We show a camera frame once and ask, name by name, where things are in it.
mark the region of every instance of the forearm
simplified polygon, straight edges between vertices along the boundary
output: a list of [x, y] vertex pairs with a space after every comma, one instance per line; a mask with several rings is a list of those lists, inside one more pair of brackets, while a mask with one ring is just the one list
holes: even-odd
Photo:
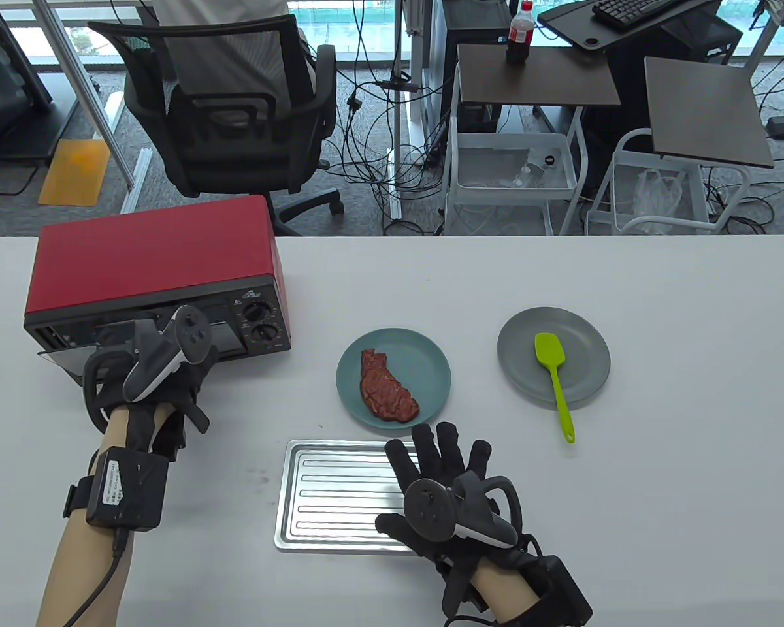
[[479, 561], [470, 583], [500, 624], [514, 620], [540, 600], [520, 573], [498, 568], [487, 558]]
[[[173, 411], [174, 408], [167, 404], [157, 407], [154, 412], [154, 436]], [[128, 417], [128, 410], [124, 408], [112, 412], [99, 454], [111, 447], [125, 446]], [[94, 472], [95, 462], [90, 474]], [[85, 520], [86, 513], [86, 510], [78, 509], [70, 514], [67, 520], [46, 582], [37, 627], [63, 627], [84, 600], [93, 593], [110, 568], [114, 532], [111, 529], [88, 525]], [[78, 619], [75, 627], [112, 627], [116, 624], [132, 552], [133, 534], [130, 534], [128, 547], [116, 573], [102, 594]]]

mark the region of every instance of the raw steak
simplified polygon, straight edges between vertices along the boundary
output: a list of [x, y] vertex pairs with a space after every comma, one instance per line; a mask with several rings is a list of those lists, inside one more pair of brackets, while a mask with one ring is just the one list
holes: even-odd
[[386, 368], [386, 353], [363, 350], [360, 367], [360, 395], [369, 410], [387, 422], [409, 422], [421, 407], [409, 389]]

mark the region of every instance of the power adapter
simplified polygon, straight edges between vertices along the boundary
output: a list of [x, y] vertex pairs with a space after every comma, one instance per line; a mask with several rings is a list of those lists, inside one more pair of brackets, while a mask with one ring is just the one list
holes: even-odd
[[348, 96], [348, 100], [345, 102], [348, 105], [348, 108], [352, 111], [352, 113], [358, 111], [360, 107], [363, 106], [363, 101], [357, 97], [356, 90], [352, 92], [350, 96]]
[[766, 120], [766, 136], [774, 140], [784, 140], [784, 116], [772, 116]]
[[149, 531], [163, 513], [166, 457], [121, 447], [99, 455], [87, 504], [87, 522], [107, 529]]

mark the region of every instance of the gray plate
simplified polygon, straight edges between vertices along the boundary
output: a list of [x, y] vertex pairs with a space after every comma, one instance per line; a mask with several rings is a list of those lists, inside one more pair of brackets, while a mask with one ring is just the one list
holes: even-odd
[[502, 370], [520, 391], [533, 399], [555, 402], [551, 376], [534, 352], [534, 337], [539, 332], [553, 332], [563, 345], [566, 363], [557, 373], [568, 402], [589, 398], [602, 388], [610, 375], [610, 350], [601, 334], [576, 313], [535, 307], [508, 320], [497, 340]]
[[[406, 444], [417, 463], [415, 449]], [[299, 440], [287, 445], [276, 519], [284, 551], [409, 551], [374, 530], [377, 514], [404, 513], [384, 442]]]

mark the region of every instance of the green spatula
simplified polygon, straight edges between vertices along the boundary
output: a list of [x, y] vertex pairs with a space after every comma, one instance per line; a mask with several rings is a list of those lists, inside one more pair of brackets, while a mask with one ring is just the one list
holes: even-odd
[[572, 415], [569, 414], [569, 407], [566, 398], [563, 396], [563, 388], [560, 386], [560, 379], [557, 377], [557, 369], [566, 363], [566, 353], [560, 340], [553, 332], [539, 332], [534, 337], [534, 352], [538, 356], [538, 361], [544, 368], [548, 368], [551, 374], [551, 384], [554, 386], [554, 397], [557, 399], [557, 411], [560, 412], [560, 426], [563, 428], [563, 436], [569, 444], [575, 443], [575, 426], [572, 424]]

